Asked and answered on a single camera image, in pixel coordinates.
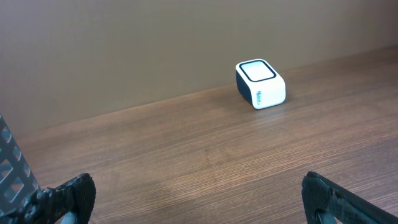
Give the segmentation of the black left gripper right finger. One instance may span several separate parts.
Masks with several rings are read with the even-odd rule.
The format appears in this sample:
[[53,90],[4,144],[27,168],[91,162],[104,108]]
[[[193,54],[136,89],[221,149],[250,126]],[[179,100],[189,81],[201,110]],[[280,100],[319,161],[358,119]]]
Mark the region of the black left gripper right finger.
[[397,223],[396,216],[312,171],[303,178],[302,201],[311,224]]

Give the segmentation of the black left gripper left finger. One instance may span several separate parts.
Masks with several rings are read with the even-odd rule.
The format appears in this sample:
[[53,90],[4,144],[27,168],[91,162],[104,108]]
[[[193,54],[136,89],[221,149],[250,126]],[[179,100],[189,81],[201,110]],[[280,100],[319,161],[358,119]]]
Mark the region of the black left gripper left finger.
[[96,187],[88,173],[56,188],[34,192],[24,205],[25,223],[88,224],[94,209]]

